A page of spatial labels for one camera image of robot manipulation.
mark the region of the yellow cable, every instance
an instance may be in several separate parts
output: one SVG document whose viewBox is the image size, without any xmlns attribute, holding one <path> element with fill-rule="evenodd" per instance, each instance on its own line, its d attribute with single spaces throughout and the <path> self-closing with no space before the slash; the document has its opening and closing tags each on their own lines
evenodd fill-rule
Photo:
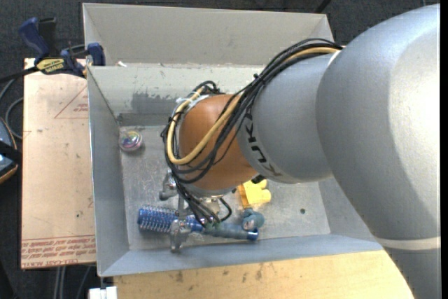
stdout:
<svg viewBox="0 0 448 299">
<path fill-rule="evenodd" d="M 318 48 L 310 48 L 306 50 L 302 50 L 298 53 L 292 54 L 290 57 L 287 57 L 284 62 L 291 61 L 292 59 L 295 59 L 296 57 L 308 55 L 308 54 L 315 54 L 315 53 L 336 53 L 339 51 L 338 49 L 334 48 L 327 48 L 327 47 L 318 47 Z M 171 122 L 171 125 L 169 126 L 168 133 L 167 133 L 167 143 L 169 144 L 167 146 L 167 155 L 171 163 L 174 165 L 186 165 L 187 163 L 191 162 L 195 159 L 195 157 L 204 149 L 204 147 L 209 143 L 210 138 L 215 134 L 216 131 L 218 131 L 218 128 L 222 125 L 224 125 L 225 121 L 228 120 L 230 117 L 230 114 L 233 112 L 235 107 L 238 103 L 238 97 L 235 97 L 233 101 L 230 103 L 229 107 L 223 113 L 223 115 L 214 123 L 214 125 L 210 128 L 210 130 L 205 134 L 204 137 L 202 137 L 202 140 L 196 145 L 196 147 L 184 158 L 176 158 L 176 156 L 173 154 L 172 150 L 172 140 L 174 135 L 174 129 L 176 127 L 175 121 L 177 120 L 178 115 L 180 112 L 188 105 L 189 102 L 191 102 L 194 99 L 197 99 L 199 97 L 199 93 L 202 91 L 198 90 L 197 93 L 195 93 L 192 97 L 185 100 L 176 110 L 176 113 L 173 116 L 173 121 Z"/>
</svg>

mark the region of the gray robot arm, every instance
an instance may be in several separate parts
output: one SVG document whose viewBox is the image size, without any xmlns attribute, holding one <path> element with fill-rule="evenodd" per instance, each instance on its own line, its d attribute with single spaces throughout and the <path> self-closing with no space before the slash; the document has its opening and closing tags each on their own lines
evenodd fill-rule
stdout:
<svg viewBox="0 0 448 299">
<path fill-rule="evenodd" d="M 185 115 L 178 147 L 192 160 L 167 156 L 178 184 L 206 197 L 231 190 L 243 171 L 284 183 L 335 177 L 415 297 L 441 297 L 440 6 L 387 20 L 337 52 L 304 49 L 300 61 L 284 57 L 269 81 L 255 79 L 249 104 L 254 87 L 239 99 L 212 96 Z M 245 112 L 235 107 L 227 123 L 237 141 L 207 162 L 226 122 L 206 147 L 197 144 L 236 101 Z"/>
</svg>

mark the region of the cardboard sheet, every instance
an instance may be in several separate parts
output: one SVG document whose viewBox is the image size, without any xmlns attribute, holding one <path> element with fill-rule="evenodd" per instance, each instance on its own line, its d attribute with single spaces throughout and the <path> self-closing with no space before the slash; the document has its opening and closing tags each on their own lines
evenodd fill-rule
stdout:
<svg viewBox="0 0 448 299">
<path fill-rule="evenodd" d="M 24 88 L 21 268 L 93 263 L 86 80 L 35 73 Z"/>
</svg>

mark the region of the blue clamp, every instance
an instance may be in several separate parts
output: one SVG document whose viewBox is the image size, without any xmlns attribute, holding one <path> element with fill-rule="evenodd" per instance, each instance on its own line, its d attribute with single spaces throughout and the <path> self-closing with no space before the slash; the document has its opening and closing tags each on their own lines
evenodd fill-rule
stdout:
<svg viewBox="0 0 448 299">
<path fill-rule="evenodd" d="M 38 55 L 34 60 L 34 66 L 44 74 L 70 74 L 85 77 L 85 66 L 78 63 L 76 56 L 89 55 L 92 58 L 91 64 L 104 66 L 106 58 L 103 48 L 98 43 L 90 43 L 86 50 L 73 54 L 71 50 L 63 50 L 60 56 L 49 56 L 50 48 L 45 39 L 39 34 L 39 20 L 30 18 L 19 28 L 19 35 L 22 40 Z"/>
</svg>

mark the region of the wooden table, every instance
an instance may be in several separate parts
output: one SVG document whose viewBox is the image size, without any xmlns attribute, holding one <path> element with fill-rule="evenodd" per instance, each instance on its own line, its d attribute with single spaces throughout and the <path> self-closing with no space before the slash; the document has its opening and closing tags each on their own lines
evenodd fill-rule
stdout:
<svg viewBox="0 0 448 299">
<path fill-rule="evenodd" d="M 113 278 L 119 299 L 413 298 L 383 250 Z"/>
</svg>

